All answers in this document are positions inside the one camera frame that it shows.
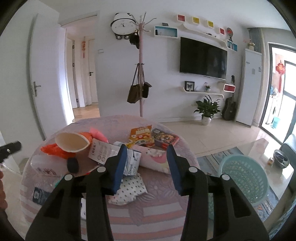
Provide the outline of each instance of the television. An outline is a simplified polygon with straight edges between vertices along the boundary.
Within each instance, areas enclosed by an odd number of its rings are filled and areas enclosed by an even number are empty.
[[[226,79],[227,51],[181,37],[180,73]]]

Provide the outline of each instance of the black sponge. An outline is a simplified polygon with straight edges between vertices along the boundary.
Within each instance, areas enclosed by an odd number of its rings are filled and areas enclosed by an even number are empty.
[[[79,172],[79,164],[75,157],[70,157],[67,160],[67,168],[70,173],[78,173]]]

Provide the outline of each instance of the black guitar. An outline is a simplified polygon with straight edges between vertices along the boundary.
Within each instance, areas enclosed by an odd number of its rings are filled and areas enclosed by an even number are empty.
[[[235,84],[234,75],[231,76],[231,81]],[[235,118],[235,113],[237,111],[237,104],[233,100],[234,93],[232,93],[232,97],[229,97],[225,101],[225,106],[222,110],[222,118],[226,121],[232,121]]]

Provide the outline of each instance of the panda clock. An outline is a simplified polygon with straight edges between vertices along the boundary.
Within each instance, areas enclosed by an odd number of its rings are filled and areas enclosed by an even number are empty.
[[[132,19],[131,15],[127,12],[116,13],[111,29],[114,32],[116,39],[129,39],[130,34],[136,30],[136,21]]]

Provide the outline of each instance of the pink coat rack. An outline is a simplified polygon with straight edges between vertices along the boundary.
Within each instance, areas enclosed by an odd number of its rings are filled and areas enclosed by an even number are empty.
[[[137,22],[137,20],[135,19],[135,17],[131,14],[131,16],[133,17],[133,19],[135,20],[136,24],[139,28],[139,64],[140,66],[142,66],[143,64],[143,31],[145,32],[150,32],[145,30],[145,25],[150,23],[152,20],[156,19],[153,18],[151,19],[149,22],[145,23],[145,17],[146,17],[146,12],[144,14],[144,17],[142,19],[142,16],[140,16],[140,23]],[[143,72],[142,72],[142,68],[139,68],[139,85],[140,85],[140,116],[143,117],[143,97],[142,97],[142,91],[143,91]]]

